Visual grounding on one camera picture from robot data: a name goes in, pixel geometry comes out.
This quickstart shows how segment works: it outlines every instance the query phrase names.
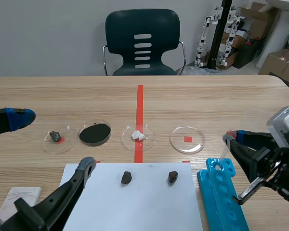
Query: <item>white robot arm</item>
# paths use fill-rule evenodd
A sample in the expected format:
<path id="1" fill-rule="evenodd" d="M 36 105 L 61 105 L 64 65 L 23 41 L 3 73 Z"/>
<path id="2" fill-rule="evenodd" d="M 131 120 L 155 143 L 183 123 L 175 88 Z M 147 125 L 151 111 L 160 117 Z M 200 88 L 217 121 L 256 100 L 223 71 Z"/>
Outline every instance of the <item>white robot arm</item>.
<path id="1" fill-rule="evenodd" d="M 204 51 L 205 46 L 205 39 L 207 37 L 207 32 L 210 24 L 218 24 L 218 21 L 222 15 L 223 8 L 222 7 L 215 7 L 214 9 L 214 16 L 208 16 L 206 18 L 206 21 L 204 23 L 204 27 L 202 29 L 202 34 L 201 38 L 198 42 L 198 47 L 197 47 L 197 54 L 196 54 L 196 60 L 195 60 L 195 65 L 199 67 L 203 67 L 203 62 L 201 61 L 201 55 Z M 233 45 L 235 35 L 236 35 L 236 30 L 237 27 L 240 23 L 240 17 L 236 16 L 236 7 L 231 7 L 227 19 L 227 23 L 231 24 L 231 31 L 229 33 L 227 42 L 226 42 L 226 48 L 224 51 L 223 57 L 218 61 L 220 65 L 227 66 L 226 59 L 229 56 L 229 53 L 231 51 L 231 46 Z"/>
<path id="2" fill-rule="evenodd" d="M 231 30 L 230 30 L 228 39 L 226 41 L 226 47 L 225 47 L 224 54 L 223 54 L 222 58 L 220 58 L 220 60 L 218 61 L 219 65 L 223 65 L 223 66 L 227 66 L 227 64 L 228 64 L 226 62 L 226 59 L 228 58 L 229 53 L 232 49 L 231 46 L 233 45 L 233 43 L 235 41 L 236 30 L 240 24 L 240 17 L 236 16 L 236 8 L 235 7 L 231 8 L 231 10 L 229 12 L 228 19 L 227 19 L 227 23 L 231 24 Z"/>
<path id="3" fill-rule="evenodd" d="M 221 17 L 223 8 L 222 7 L 215 7 L 214 9 L 214 16 L 208 16 L 206 17 L 206 20 L 204 22 L 204 26 L 202 29 L 202 33 L 201 33 L 201 38 L 198 41 L 198 47 L 197 47 L 197 54 L 196 54 L 196 60 L 195 60 L 195 65 L 196 66 L 203 66 L 203 62 L 201 61 L 201 55 L 204 51 L 204 48 L 206 47 L 206 38 L 207 38 L 207 33 L 208 33 L 208 29 L 210 24 L 218 24 L 218 20 Z"/>

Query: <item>table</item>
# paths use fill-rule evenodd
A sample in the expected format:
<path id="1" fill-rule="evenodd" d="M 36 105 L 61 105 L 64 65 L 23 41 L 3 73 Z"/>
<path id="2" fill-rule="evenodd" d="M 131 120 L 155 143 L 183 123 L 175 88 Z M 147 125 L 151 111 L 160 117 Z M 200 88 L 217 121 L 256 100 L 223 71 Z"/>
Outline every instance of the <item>table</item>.
<path id="1" fill-rule="evenodd" d="M 157 135 L 144 152 L 144 162 L 190 161 L 201 219 L 209 230 L 196 174 L 208 157 L 223 151 L 222 136 L 240 129 L 249 108 L 271 113 L 289 105 L 289 88 L 273 76 L 171 76 L 171 77 L 0 77 L 0 108 L 30 108 L 37 118 L 27 128 L 0 135 L 0 206 L 11 187 L 40 186 L 44 199 L 59 186 L 66 163 L 94 156 L 102 163 L 134 162 L 134 152 L 121 142 L 127 125 L 135 123 L 137 85 L 144 85 L 144 123 Z M 42 140 L 60 125 L 80 126 L 93 118 L 112 127 L 110 140 L 99 147 L 81 142 L 63 154 L 48 154 Z M 204 149 L 193 155 L 175 150 L 169 135 L 180 125 L 197 127 L 206 137 Z M 232 158 L 238 193 L 248 181 Z M 245 205 L 251 231 L 289 231 L 289 203 L 276 192 L 261 188 Z"/>

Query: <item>chair leg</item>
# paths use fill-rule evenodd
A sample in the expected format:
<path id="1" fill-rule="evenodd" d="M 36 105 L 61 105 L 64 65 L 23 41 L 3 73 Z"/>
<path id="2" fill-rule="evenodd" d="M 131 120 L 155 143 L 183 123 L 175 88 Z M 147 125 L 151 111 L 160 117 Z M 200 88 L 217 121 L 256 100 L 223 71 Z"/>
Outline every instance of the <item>chair leg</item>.
<path id="1" fill-rule="evenodd" d="M 183 56 L 184 56 L 184 64 L 183 64 L 183 67 L 182 67 L 182 70 L 180 71 L 179 75 L 182 74 L 183 72 L 183 69 L 185 68 L 185 65 L 186 65 L 186 53 L 185 53 L 185 47 L 184 47 L 184 43 L 179 41 L 179 43 L 181 43 L 182 45 L 182 49 L 183 49 Z"/>
<path id="2" fill-rule="evenodd" d="M 106 46 L 103 46 L 103 59 L 104 59 L 104 70 L 105 70 L 105 75 L 108 76 L 108 73 L 107 73 L 107 68 L 106 68 L 106 58 L 105 58 L 105 48 L 108 47 L 107 45 Z"/>

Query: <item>black pole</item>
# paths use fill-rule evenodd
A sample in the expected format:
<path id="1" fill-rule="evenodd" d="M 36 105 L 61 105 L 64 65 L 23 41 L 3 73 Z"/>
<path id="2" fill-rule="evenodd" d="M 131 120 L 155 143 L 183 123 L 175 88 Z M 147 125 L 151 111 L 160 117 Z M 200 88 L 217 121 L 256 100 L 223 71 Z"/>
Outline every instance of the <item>black pole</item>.
<path id="1" fill-rule="evenodd" d="M 214 69 L 214 70 L 216 69 L 217 54 L 220 48 L 220 44 L 222 42 L 223 31 L 225 30 L 231 4 L 232 4 L 232 0 L 223 0 L 222 2 L 223 12 L 222 12 L 222 16 L 216 26 L 215 33 L 214 33 L 214 38 L 213 38 L 208 65 L 207 65 L 207 68 L 209 69 Z"/>

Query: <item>red paper square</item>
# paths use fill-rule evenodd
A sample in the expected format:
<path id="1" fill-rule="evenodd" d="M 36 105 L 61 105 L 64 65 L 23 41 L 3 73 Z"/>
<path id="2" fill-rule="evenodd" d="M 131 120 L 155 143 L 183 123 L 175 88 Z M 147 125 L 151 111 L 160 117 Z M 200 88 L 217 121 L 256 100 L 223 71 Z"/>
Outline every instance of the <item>red paper square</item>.
<path id="1" fill-rule="evenodd" d="M 186 142 L 186 143 L 192 143 L 192 142 L 193 142 L 193 137 L 191 137 L 191 136 L 184 136 L 184 142 Z"/>
<path id="2" fill-rule="evenodd" d="M 64 141 L 66 141 L 65 138 L 64 138 L 64 137 L 61 137 L 61 140 L 58 141 L 57 144 L 61 144 L 61 143 L 63 143 Z"/>

